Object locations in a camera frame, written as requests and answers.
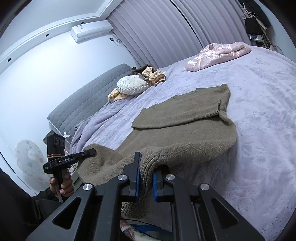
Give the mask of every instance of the gray upholstered headboard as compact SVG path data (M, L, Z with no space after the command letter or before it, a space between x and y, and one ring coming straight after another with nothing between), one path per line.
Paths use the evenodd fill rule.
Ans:
M49 122L62 135L73 136L74 126L101 109L117 81L131 71L127 64L121 64L103 73L60 103L48 115Z

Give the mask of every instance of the white pillowcase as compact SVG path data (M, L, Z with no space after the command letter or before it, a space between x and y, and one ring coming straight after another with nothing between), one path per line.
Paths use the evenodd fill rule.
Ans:
M137 95L149 88L149 83L138 75L129 75L117 82L117 90L126 95Z

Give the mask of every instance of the white wall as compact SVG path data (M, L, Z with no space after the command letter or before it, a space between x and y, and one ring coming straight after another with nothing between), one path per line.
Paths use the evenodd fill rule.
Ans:
M266 31L271 44L279 46L283 54L296 63L296 48L280 21L262 2L259 0L255 0L255 2L261 7L271 23L272 27Z
M0 54L30 32L49 23L96 12L104 0L32 0L0 38Z
M41 187L16 165L16 144L31 140L46 156L42 139L51 130L47 116L59 103L119 64L138 67L126 47L115 45L111 37L116 39L107 34L77 44L70 32L61 34L22 55L0 75L0 151L4 155L5 148L5 159L36 192Z

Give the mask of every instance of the sweater sleeve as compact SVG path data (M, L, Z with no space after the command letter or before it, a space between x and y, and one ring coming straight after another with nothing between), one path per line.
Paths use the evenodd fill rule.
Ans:
M43 221L36 201L57 200L50 188L31 197L0 168L0 233L6 240L25 240Z

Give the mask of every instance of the electrical wire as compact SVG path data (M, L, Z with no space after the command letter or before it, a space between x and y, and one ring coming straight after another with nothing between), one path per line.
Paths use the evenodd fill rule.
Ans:
M7 165L10 167L10 169L14 172L14 174L21 180L21 182L29 189L31 190L33 193L35 193L37 195L36 192L34 192L16 173L15 171L12 169L12 167L9 165L8 161L6 161L6 159L4 158L4 156L2 155L2 153L0 152L0 156L2 156L2 158L4 159L4 161L7 163Z
M116 44L116 43L118 43L118 44L116 44L116 45L119 45L120 43L121 43L121 40L119 39L119 38L117 38L115 41L113 41L114 42L114 44Z
M242 6L242 9L245 11L244 15L241 18L252 18L255 17L256 14L254 12L249 12L245 6L245 4L243 3L244 6Z
M123 218L123 217L122 217L122 219L124 219L124 220L128 220L128 221L135 221L135 222L140 222L140 223L148 224L148 225L150 225L150 226L153 226L153 227L160 228L160 227L158 227L158 226L155 226L155 225L153 225L153 224L150 224L150 223L145 223L145 222L142 222L142 221L139 221L139 220L134 220L134 219L127 219L127 218Z

